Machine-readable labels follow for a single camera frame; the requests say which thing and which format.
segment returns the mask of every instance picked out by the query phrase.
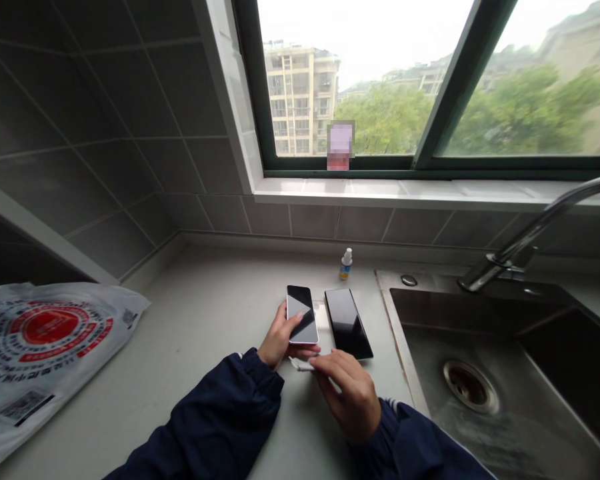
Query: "overcast sky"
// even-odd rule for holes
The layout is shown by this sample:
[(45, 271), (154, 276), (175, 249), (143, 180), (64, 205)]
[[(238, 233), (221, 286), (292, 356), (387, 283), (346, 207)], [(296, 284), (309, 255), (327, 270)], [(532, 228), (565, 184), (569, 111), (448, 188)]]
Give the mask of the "overcast sky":
[[(378, 80), (393, 69), (451, 53), (470, 0), (258, 0), (264, 41), (330, 50), (340, 56), (339, 87)], [(539, 47), (547, 30), (592, 0), (519, 0), (496, 51)]]

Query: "phone screen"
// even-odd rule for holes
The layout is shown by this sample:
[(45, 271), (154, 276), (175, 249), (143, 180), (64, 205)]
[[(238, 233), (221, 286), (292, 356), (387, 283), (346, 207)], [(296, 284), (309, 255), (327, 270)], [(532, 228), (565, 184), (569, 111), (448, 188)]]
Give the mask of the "phone screen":
[(373, 358), (351, 290), (327, 290), (325, 296), (335, 347), (352, 354), (358, 360)]
[(287, 286), (287, 320), (301, 311), (304, 314), (300, 325), (293, 329), (289, 342), (318, 343), (318, 328), (315, 325), (311, 290), (306, 287)]

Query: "green tree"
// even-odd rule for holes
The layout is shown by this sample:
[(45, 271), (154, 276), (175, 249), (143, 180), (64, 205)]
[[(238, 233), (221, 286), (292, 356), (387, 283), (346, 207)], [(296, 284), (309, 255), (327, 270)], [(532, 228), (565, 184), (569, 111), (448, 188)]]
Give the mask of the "green tree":
[(598, 105), (597, 68), (560, 83), (554, 66), (531, 67), (473, 93), (445, 154), (578, 153), (595, 124), (585, 114)]
[(380, 82), (347, 97), (335, 118), (355, 121), (356, 155), (414, 153), (432, 107), (422, 91)]

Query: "person's left hand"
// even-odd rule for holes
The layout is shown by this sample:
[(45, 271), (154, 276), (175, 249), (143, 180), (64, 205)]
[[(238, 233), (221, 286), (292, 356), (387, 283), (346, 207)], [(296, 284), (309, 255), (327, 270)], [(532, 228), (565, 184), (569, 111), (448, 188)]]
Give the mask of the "person's left hand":
[(289, 344), (291, 332), (302, 321), (302, 312), (287, 320), (286, 318), (287, 301), (284, 300), (278, 307), (271, 328), (267, 332), (262, 345), (258, 348), (260, 360), (266, 363), (272, 370), (277, 370), (284, 357), (297, 357), (306, 359), (312, 357), (314, 353), (320, 352), (318, 345), (310, 344)]

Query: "stainless steel sink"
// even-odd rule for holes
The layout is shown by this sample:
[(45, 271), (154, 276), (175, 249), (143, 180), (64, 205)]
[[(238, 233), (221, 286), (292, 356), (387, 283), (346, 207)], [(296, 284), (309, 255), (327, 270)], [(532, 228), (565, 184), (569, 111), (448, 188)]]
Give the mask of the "stainless steel sink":
[(416, 408), (498, 478), (600, 479), (600, 319), (554, 285), (412, 276), (379, 280)]

